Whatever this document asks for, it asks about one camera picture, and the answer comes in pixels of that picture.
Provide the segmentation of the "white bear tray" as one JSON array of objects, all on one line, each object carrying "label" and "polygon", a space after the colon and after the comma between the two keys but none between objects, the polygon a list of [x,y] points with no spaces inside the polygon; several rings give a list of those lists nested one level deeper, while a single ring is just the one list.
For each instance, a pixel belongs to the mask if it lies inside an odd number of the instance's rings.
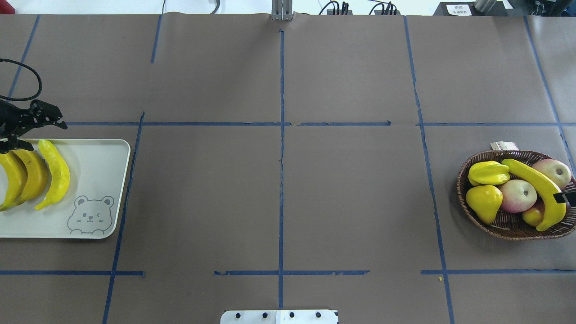
[{"label": "white bear tray", "polygon": [[[43,158],[38,142],[29,139]],[[71,182],[59,203],[40,211],[35,205],[43,201],[51,184],[37,198],[1,212],[2,238],[102,239],[113,233],[127,174],[131,148],[122,139],[47,139],[66,160]],[[6,172],[1,166],[1,204],[8,188]]]}]

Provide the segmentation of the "yellow lemon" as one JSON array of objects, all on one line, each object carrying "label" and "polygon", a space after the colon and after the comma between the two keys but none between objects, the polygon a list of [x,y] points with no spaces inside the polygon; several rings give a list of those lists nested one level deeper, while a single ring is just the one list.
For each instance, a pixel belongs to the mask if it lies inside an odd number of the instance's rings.
[{"label": "yellow lemon", "polygon": [[502,205],[503,195],[500,189],[494,185],[476,186],[465,195],[466,203],[477,214],[484,224],[492,224],[496,219],[499,208]]}]

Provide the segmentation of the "paper basket tag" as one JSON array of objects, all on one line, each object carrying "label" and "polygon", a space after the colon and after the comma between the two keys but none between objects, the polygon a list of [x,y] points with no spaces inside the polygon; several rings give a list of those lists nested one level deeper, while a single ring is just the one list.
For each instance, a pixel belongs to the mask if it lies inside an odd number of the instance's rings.
[{"label": "paper basket tag", "polygon": [[492,150],[520,150],[515,142],[508,141],[491,142],[490,147]]}]

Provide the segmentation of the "yellow starfruit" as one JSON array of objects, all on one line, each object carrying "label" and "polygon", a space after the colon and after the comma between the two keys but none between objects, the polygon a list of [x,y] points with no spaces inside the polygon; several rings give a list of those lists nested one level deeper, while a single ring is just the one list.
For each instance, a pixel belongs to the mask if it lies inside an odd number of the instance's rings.
[{"label": "yellow starfruit", "polygon": [[508,166],[496,161],[475,163],[468,172],[468,180],[473,186],[501,185],[510,179]]}]

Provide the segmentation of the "small yellow fruit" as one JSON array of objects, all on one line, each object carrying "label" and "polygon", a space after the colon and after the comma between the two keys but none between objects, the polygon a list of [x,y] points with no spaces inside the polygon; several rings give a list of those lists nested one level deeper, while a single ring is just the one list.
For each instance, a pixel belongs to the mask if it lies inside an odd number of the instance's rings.
[{"label": "small yellow fruit", "polygon": [[535,205],[521,213],[524,222],[533,227],[537,227],[543,221],[544,215],[545,204],[541,200],[537,200]]}]

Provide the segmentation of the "aluminium frame post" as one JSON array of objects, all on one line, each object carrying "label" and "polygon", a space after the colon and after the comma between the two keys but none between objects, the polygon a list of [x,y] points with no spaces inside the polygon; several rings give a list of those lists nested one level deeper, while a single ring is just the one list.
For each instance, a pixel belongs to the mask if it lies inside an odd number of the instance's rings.
[{"label": "aluminium frame post", "polygon": [[293,19],[293,0],[272,0],[272,21],[291,21]]}]

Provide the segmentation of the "yellow banana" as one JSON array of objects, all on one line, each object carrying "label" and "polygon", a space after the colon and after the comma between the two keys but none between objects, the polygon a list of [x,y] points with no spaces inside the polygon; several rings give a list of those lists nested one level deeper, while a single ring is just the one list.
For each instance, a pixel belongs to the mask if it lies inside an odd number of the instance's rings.
[{"label": "yellow banana", "polygon": [[19,202],[19,198],[27,182],[27,170],[21,158],[13,152],[2,154],[0,163],[6,172],[8,181],[4,201],[1,204],[1,211],[6,211],[16,206]]},{"label": "yellow banana", "polygon": [[542,221],[535,227],[536,230],[544,232],[563,220],[566,204],[556,201],[554,195],[560,193],[560,188],[551,179],[535,168],[512,158],[504,159],[501,163],[508,166],[511,174],[530,183],[542,198],[544,215]]},{"label": "yellow banana", "polygon": [[27,180],[20,197],[15,205],[21,205],[27,201],[39,197],[47,186],[49,170],[43,158],[35,150],[15,150],[14,153],[22,161],[27,171]]},{"label": "yellow banana", "polygon": [[40,211],[64,199],[70,187],[71,176],[66,160],[64,160],[58,148],[51,141],[46,139],[39,140],[38,148],[49,166],[51,175],[49,189],[43,201],[34,207],[35,210]]}]

